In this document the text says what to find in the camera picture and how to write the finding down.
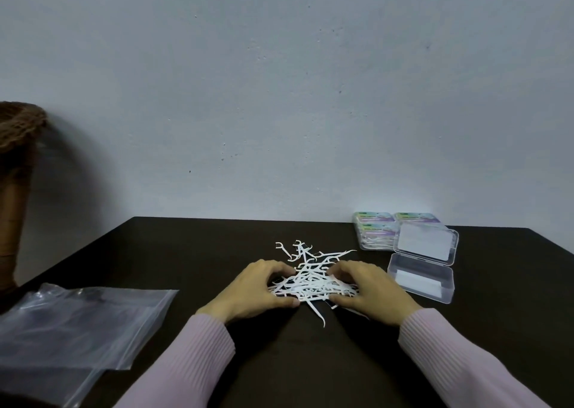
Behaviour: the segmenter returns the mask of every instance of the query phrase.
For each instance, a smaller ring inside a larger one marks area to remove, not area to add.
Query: open plastic box
[[[404,222],[395,236],[387,273],[406,291],[450,303],[455,292],[452,266],[459,234],[453,229]]]

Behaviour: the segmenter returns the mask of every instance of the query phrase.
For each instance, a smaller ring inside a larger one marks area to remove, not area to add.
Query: dark tabletop
[[[496,355],[553,408],[574,406],[574,255],[522,228],[453,227],[460,233],[455,295],[438,309],[465,337]],[[176,337],[187,319],[249,262],[284,259],[296,239],[324,252],[358,249],[350,223],[135,217],[0,299],[8,309],[42,282],[65,288],[175,288],[162,328],[129,371],[106,372],[83,407],[111,407]],[[386,268],[391,252],[349,259]],[[397,329],[317,303],[229,326],[236,355],[213,392],[222,407],[442,406],[397,344]],[[5,395],[0,406],[44,406]]]

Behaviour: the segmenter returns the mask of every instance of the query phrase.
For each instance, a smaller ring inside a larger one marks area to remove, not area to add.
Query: bamboo stand
[[[0,102],[0,294],[16,287],[14,270],[36,155],[45,125],[40,107]]]

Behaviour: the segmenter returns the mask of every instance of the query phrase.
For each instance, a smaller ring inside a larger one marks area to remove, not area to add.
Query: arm
[[[179,335],[127,392],[115,408],[205,408],[235,345],[225,324],[277,307],[297,307],[294,298],[267,290],[273,274],[295,269],[279,261],[247,266],[213,301],[188,320]]]
[[[358,296],[331,295],[332,302],[401,327],[399,345],[450,408],[548,408],[493,355],[465,339],[438,311],[420,307],[380,267],[340,261],[327,273],[359,286]]]

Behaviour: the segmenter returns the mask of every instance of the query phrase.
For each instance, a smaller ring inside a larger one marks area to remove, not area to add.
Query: long sleeve
[[[204,408],[234,354],[224,324],[207,314],[192,316],[115,408]]]
[[[437,310],[419,310],[406,318],[398,342],[450,408],[548,408]]]

